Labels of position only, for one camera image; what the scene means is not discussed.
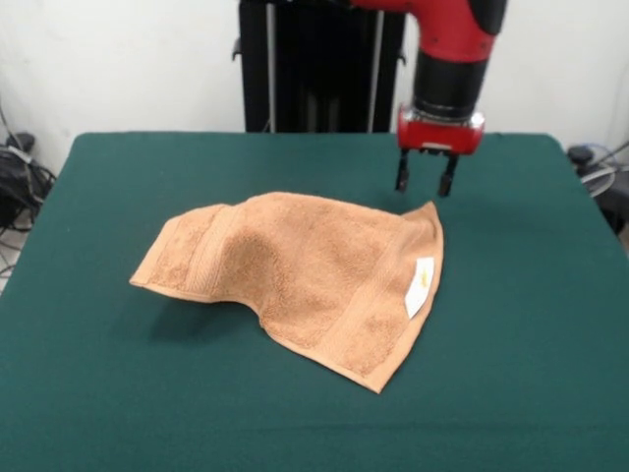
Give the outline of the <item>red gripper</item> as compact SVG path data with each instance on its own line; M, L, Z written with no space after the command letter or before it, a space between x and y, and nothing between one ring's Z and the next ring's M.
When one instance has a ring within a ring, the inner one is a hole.
M459 155L471 155L479 147L484 131L485 116L476 111L464 122L440 122L420 114L411 105L401 105L397 116L397 142L401 148L395 190L407 189L410 150L450 153L441 174L438 195L448 197L451 192Z

